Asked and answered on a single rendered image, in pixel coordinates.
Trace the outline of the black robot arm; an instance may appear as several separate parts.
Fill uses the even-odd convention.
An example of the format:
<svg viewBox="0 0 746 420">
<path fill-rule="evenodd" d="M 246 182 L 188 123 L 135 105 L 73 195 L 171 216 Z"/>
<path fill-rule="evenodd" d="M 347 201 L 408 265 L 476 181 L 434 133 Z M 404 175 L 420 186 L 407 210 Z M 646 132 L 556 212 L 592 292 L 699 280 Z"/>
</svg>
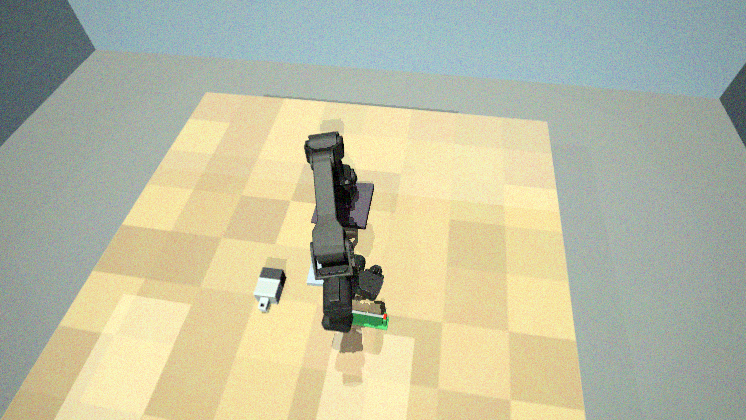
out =
<svg viewBox="0 0 746 420">
<path fill-rule="evenodd" d="M 343 318 L 352 313 L 355 294 L 375 301 L 384 282 L 382 268 L 357 266 L 353 243 L 339 223 L 337 202 L 350 205 L 358 181 L 354 168 L 343 164 L 343 137 L 338 131 L 308 135 L 304 144 L 306 160 L 314 176 L 317 223 L 312 230 L 310 254 L 315 280 L 323 279 L 323 314 Z M 347 257 L 348 256 L 348 257 Z M 317 267 L 321 264 L 322 268 Z"/>
</svg>

